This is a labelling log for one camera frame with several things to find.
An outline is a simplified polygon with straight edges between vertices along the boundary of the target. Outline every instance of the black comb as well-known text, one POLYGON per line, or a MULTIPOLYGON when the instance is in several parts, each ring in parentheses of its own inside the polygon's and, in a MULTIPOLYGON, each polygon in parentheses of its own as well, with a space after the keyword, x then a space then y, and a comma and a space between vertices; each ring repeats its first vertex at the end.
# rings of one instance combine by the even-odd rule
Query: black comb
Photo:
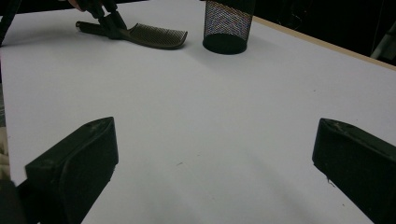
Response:
POLYGON ((155 49, 178 49, 187 37, 187 32, 169 30, 159 27, 136 24, 132 29, 127 27, 117 11, 117 5, 113 0, 78 0, 81 9, 89 11, 99 24, 78 21, 76 27, 83 33, 103 35, 110 39, 123 39, 138 45, 155 49), (105 16, 102 4, 110 13, 105 16))

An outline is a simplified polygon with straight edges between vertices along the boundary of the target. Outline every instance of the white table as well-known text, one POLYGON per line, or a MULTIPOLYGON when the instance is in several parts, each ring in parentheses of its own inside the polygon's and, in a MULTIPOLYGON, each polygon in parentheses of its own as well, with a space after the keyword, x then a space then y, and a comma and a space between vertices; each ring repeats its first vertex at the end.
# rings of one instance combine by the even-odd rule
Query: white table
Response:
POLYGON ((120 5, 187 30, 166 51, 76 31, 77 10, 18 15, 2 48, 11 175, 113 116, 120 164, 84 223, 372 223, 311 160, 318 121, 396 145, 396 72, 257 22, 247 51, 202 46, 205 3, 120 5))

